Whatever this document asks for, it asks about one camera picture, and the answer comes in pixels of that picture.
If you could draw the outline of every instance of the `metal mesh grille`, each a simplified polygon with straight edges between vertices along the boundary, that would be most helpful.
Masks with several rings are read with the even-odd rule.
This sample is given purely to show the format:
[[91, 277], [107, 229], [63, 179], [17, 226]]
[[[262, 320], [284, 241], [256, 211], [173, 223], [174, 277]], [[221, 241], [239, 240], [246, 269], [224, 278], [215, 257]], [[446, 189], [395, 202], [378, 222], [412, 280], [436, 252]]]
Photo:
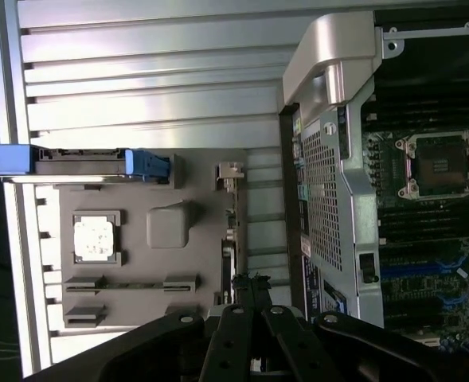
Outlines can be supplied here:
[[317, 132], [305, 139], [303, 151], [309, 189], [311, 246], [315, 253], [341, 271], [334, 150], [321, 145], [321, 135]]

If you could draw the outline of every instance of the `circuit board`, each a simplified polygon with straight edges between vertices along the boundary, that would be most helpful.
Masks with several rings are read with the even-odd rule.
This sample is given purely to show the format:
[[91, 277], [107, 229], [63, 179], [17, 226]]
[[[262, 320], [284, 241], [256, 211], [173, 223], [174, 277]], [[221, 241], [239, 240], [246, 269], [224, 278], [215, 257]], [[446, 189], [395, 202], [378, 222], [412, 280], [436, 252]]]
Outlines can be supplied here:
[[447, 123], [457, 110], [442, 96], [373, 96], [364, 166], [377, 194], [385, 328], [469, 353], [469, 121]]

